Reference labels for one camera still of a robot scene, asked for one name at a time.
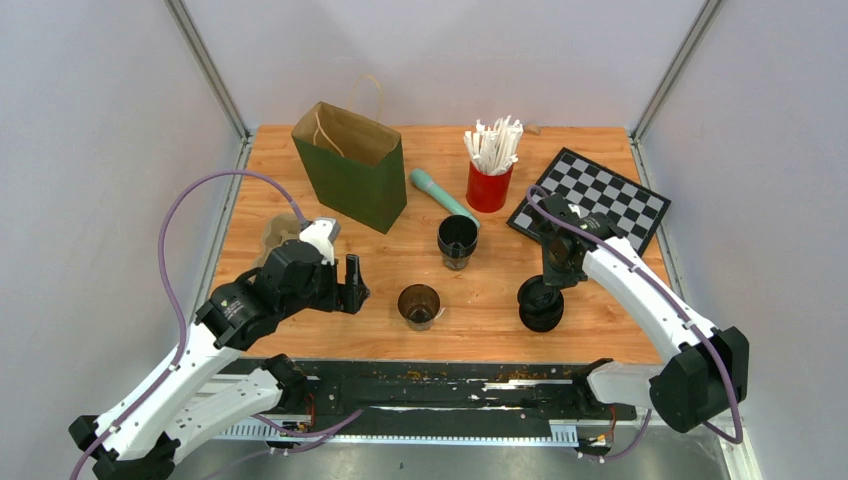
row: wooden table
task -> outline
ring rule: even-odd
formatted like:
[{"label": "wooden table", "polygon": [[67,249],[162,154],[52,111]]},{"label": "wooden table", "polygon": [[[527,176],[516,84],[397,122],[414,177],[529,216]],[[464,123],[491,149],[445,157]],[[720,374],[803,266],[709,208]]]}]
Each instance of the wooden table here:
[{"label": "wooden table", "polygon": [[[397,127],[403,135],[407,175],[426,170],[467,206],[468,154],[462,132],[468,127]],[[600,285],[584,282],[563,292],[565,315],[548,333],[528,330],[518,318],[516,293],[542,271],[541,249],[505,222],[560,148],[565,146],[638,181],[627,136],[621,128],[544,128],[525,134],[518,149],[506,206],[475,216],[482,222],[477,251],[468,267],[454,272],[441,263],[436,230],[448,212],[407,182],[408,205],[387,235],[327,207],[315,197],[291,139],[290,126],[263,126],[248,169],[280,182],[307,218],[330,216],[341,222],[336,257],[360,256],[371,298],[359,314],[303,311],[282,322],[273,335],[248,352],[255,356],[588,363],[601,357],[631,363],[657,363],[648,338]],[[290,211],[282,196],[264,182],[246,178],[238,194],[215,275],[217,286],[249,269],[260,253],[260,237],[271,217]],[[644,260],[663,280],[665,267],[656,240]],[[406,286],[432,286],[446,307],[429,331],[415,332],[397,311]]]}]

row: red cup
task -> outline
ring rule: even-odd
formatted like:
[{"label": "red cup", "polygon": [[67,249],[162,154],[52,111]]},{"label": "red cup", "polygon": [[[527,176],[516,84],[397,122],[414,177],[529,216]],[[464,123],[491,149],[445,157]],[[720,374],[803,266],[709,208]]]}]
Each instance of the red cup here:
[{"label": "red cup", "polygon": [[465,199],[474,210],[482,213],[497,212],[506,203],[512,167],[501,175],[480,173],[474,162],[468,162],[468,191]]}]

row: gray floor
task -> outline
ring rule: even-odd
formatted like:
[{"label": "gray floor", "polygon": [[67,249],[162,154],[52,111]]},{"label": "gray floor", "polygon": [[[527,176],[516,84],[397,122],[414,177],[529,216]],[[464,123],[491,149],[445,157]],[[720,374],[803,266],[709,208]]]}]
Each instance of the gray floor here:
[{"label": "gray floor", "polygon": [[[619,448],[635,428],[616,429]],[[195,451],[171,476],[198,480],[235,459],[267,448],[254,442],[212,441]],[[572,451],[554,448],[448,447],[328,444],[310,452],[260,457],[223,473],[216,480],[513,480],[516,478],[722,480],[729,475],[715,436],[703,428],[687,435],[651,427],[628,457],[604,465],[578,460]]]}]

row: metal frame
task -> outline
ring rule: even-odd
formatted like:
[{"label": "metal frame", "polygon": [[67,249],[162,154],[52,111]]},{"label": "metal frame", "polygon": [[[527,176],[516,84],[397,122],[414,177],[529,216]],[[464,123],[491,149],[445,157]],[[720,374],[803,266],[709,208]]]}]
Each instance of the metal frame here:
[{"label": "metal frame", "polygon": [[[250,158],[250,152],[253,150],[254,136],[250,136],[242,142],[241,152],[239,152],[238,160],[233,166],[236,170],[242,170],[247,167],[247,160]],[[206,256],[206,265],[203,267],[201,274],[200,286],[197,290],[197,296],[194,299],[192,312],[196,312],[201,305],[206,303],[209,298],[209,292],[212,289],[212,280],[215,278],[215,269],[218,267],[218,259],[221,257],[221,250],[224,249],[224,239],[227,237],[227,231],[230,228],[230,220],[233,218],[233,209],[236,206],[238,199],[238,191],[241,188],[241,182],[244,180],[242,175],[230,175],[230,185],[227,188],[227,196],[224,199],[224,205],[221,208],[221,215],[218,219],[215,236],[212,240],[212,247]]]},{"label": "metal frame", "polygon": [[[733,427],[725,428],[724,431],[732,434]],[[745,438],[750,439],[747,428],[742,429],[745,432]],[[754,448],[751,446],[751,441],[742,442],[741,445],[733,445],[732,443],[721,442],[721,453],[724,457],[724,464],[727,466],[727,472],[730,474],[730,480],[763,480],[760,465],[757,463],[757,457],[754,455]]]},{"label": "metal frame", "polygon": [[[689,27],[689,31],[683,39],[683,42],[680,44],[680,48],[677,49],[677,53],[675,53],[665,75],[663,75],[663,78],[660,80],[659,85],[657,85],[654,94],[648,101],[648,105],[645,107],[644,112],[642,112],[642,116],[636,123],[636,127],[630,133],[630,150],[633,152],[633,160],[636,162],[636,170],[639,172],[639,179],[641,180],[642,185],[646,186],[648,189],[653,189],[653,186],[651,185],[651,174],[645,165],[645,155],[642,152],[642,139],[651,128],[651,124],[657,117],[657,114],[659,113],[659,110],[666,98],[668,98],[671,89],[677,82],[680,73],[689,61],[689,58],[692,56],[692,52],[694,52],[695,48],[698,46],[698,43],[701,38],[703,38],[704,33],[707,28],[709,28],[712,20],[715,18],[716,13],[718,13],[718,10],[723,3],[723,0],[706,0],[701,6],[701,10],[698,12],[697,17],[695,17],[695,21],[692,22],[692,26]],[[686,294],[683,286],[682,272],[676,265],[675,258],[677,255],[674,253],[676,249],[674,248],[674,245],[667,233],[665,222],[661,223],[659,228],[657,228],[656,235],[657,241],[660,244],[660,252],[662,253],[663,262],[665,263],[668,271],[668,279],[671,284],[671,289],[680,298],[685,300]]]},{"label": "metal frame", "polygon": [[683,43],[674,55],[671,65],[669,65],[668,70],[666,70],[665,75],[663,75],[663,78],[657,86],[657,89],[654,91],[653,96],[651,96],[648,106],[645,107],[645,111],[639,118],[639,122],[636,123],[636,128],[633,129],[631,138],[637,146],[650,128],[654,118],[656,118],[657,112],[666,97],[668,97],[669,91],[671,91],[671,88],[677,81],[680,72],[683,70],[686,62],[689,61],[689,57],[692,55],[695,47],[698,46],[698,42],[704,36],[704,32],[710,26],[712,19],[715,17],[715,14],[718,12],[722,3],[723,0],[706,0],[704,5],[701,7],[701,11],[698,12],[698,16],[695,17],[695,21],[689,28],[686,38],[683,39]]},{"label": "metal frame", "polygon": [[227,120],[229,120],[230,125],[232,125],[233,130],[235,130],[236,135],[238,135],[241,141],[243,143],[246,142],[250,137],[250,130],[241,118],[235,102],[230,96],[230,93],[227,91],[227,87],[224,85],[221,75],[218,73],[218,69],[215,68],[215,64],[209,56],[209,51],[206,50],[206,47],[203,45],[203,40],[200,38],[200,33],[197,31],[197,27],[195,27],[194,22],[191,20],[191,15],[189,15],[185,3],[183,3],[183,0],[165,0],[165,5],[167,5],[168,9],[171,11],[171,15],[174,17],[174,22],[176,22],[182,32],[186,44],[189,49],[191,49],[191,53],[194,54],[194,58],[197,60],[200,70],[203,72],[203,75],[206,76],[206,80],[209,82],[209,87],[218,99],[218,103],[221,105],[221,109],[224,110]]}]

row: white wall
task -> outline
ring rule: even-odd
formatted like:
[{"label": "white wall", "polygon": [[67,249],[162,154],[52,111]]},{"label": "white wall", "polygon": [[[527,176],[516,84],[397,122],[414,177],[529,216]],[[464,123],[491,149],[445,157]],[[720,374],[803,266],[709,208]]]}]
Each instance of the white wall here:
[{"label": "white wall", "polygon": [[725,2],[645,141],[689,299],[751,341],[764,478],[844,478],[848,4]]},{"label": "white wall", "polygon": [[[373,73],[389,124],[635,126],[702,0],[188,0],[245,121],[292,124]],[[376,113],[374,87],[354,109]]]},{"label": "white wall", "polygon": [[[176,341],[159,224],[238,142],[161,1],[4,2],[0,65],[0,478],[67,478],[71,421]],[[188,308],[223,187],[198,190],[169,232]]]}]

